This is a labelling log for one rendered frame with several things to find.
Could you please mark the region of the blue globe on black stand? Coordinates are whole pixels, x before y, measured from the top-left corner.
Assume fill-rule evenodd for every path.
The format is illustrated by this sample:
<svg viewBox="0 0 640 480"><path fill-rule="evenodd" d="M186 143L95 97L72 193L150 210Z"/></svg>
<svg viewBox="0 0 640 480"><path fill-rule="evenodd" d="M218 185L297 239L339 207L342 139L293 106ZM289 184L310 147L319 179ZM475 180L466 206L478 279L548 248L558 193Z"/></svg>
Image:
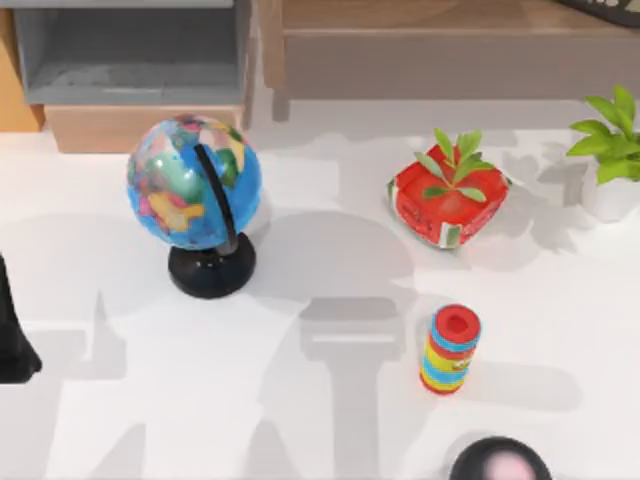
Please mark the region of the blue globe on black stand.
<svg viewBox="0 0 640 480"><path fill-rule="evenodd" d="M230 295L253 275L245 229L261 198L258 157L231 125L182 114L154 125L127 163L127 194L140 224L170 246L168 270L184 293Z"/></svg>

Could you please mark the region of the red pot with green plant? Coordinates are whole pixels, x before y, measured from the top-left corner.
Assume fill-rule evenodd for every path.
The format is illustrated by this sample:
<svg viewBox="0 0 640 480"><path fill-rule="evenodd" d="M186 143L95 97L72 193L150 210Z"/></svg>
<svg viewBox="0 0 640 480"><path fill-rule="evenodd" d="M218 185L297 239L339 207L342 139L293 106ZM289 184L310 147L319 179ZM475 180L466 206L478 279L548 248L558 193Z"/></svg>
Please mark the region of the red pot with green plant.
<svg viewBox="0 0 640 480"><path fill-rule="evenodd" d="M480 150L482 132L455 140L434 130L435 144L386 185L392 212L418 238L454 250L476 235L506 200L511 181Z"/></svg>

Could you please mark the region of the stack of coloured rings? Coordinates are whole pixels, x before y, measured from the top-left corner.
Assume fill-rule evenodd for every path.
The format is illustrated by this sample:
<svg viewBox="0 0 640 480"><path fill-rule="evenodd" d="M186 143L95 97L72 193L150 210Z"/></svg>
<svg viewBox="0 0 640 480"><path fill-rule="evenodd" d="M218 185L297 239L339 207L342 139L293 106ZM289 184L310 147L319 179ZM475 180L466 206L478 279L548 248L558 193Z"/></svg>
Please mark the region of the stack of coloured rings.
<svg viewBox="0 0 640 480"><path fill-rule="evenodd" d="M423 385L439 395L458 391L482 332L478 315L461 304L437 310L431 320L420 368Z"/></svg>

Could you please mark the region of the pale wooden drawer front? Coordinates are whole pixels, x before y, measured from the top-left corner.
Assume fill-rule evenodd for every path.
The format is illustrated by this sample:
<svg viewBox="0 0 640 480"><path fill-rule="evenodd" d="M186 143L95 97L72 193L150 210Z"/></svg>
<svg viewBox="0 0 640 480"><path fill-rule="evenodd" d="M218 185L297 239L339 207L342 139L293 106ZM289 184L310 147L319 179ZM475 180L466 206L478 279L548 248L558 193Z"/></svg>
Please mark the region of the pale wooden drawer front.
<svg viewBox="0 0 640 480"><path fill-rule="evenodd" d="M44 106L49 129L63 153L129 153L155 124L195 114L244 127L243 105Z"/></svg>

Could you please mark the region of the wooden shelf unit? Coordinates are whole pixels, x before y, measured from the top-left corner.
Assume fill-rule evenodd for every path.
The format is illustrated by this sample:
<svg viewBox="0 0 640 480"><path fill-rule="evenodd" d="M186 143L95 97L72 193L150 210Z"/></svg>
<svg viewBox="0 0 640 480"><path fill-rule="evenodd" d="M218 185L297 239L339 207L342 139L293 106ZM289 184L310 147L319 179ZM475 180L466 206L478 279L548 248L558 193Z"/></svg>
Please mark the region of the wooden shelf unit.
<svg viewBox="0 0 640 480"><path fill-rule="evenodd" d="M556 0L254 0L275 100L640 100L640 29Z"/></svg>

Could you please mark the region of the black round object pink centre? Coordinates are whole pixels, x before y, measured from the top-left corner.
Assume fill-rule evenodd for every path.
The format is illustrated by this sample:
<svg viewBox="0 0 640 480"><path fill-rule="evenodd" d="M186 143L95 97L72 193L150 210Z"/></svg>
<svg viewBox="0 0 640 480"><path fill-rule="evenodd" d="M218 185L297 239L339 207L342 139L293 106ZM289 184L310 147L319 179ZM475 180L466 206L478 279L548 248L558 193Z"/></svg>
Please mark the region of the black round object pink centre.
<svg viewBox="0 0 640 480"><path fill-rule="evenodd" d="M553 480L538 453L518 440L491 436L467 446L448 480Z"/></svg>

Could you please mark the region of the white pot with green plant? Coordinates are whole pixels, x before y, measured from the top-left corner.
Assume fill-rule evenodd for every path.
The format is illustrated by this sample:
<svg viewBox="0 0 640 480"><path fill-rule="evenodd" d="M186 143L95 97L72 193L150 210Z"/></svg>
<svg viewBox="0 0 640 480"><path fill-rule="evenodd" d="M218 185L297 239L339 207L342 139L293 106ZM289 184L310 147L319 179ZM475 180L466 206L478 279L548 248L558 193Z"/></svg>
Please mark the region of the white pot with green plant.
<svg viewBox="0 0 640 480"><path fill-rule="evenodd" d="M581 138L566 155L595 160L583 181L581 204L602 223L618 222L640 209L640 109L619 84L610 99L587 95L585 102L601 118L570 125Z"/></svg>

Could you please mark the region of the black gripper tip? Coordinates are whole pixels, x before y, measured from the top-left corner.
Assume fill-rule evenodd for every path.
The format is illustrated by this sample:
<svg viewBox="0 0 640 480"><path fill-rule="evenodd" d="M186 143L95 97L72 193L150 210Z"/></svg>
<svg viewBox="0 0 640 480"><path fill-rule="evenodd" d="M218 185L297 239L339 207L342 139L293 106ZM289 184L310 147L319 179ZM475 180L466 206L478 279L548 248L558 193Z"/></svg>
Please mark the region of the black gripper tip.
<svg viewBox="0 0 640 480"><path fill-rule="evenodd" d="M0 384L24 384L42 370L13 304L4 257L0 253Z"/></svg>

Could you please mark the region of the wooden cupboard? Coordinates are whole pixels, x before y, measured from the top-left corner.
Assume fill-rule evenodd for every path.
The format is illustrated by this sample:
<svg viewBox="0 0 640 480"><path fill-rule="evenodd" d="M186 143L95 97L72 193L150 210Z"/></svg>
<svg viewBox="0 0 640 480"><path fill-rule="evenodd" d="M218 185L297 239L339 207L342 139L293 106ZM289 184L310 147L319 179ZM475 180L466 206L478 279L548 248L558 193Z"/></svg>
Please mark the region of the wooden cupboard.
<svg viewBox="0 0 640 480"><path fill-rule="evenodd" d="M0 133L40 132L42 105L25 101L11 9L0 8Z"/></svg>

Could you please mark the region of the black framed object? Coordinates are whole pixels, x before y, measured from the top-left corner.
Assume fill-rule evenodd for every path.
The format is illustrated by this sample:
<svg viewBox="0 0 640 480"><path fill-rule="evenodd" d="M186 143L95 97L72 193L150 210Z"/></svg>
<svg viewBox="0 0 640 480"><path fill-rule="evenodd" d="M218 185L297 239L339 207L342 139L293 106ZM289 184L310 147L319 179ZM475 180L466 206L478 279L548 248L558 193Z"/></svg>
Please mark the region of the black framed object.
<svg viewBox="0 0 640 480"><path fill-rule="evenodd" d="M614 25L640 29L640 0L556 0Z"/></svg>

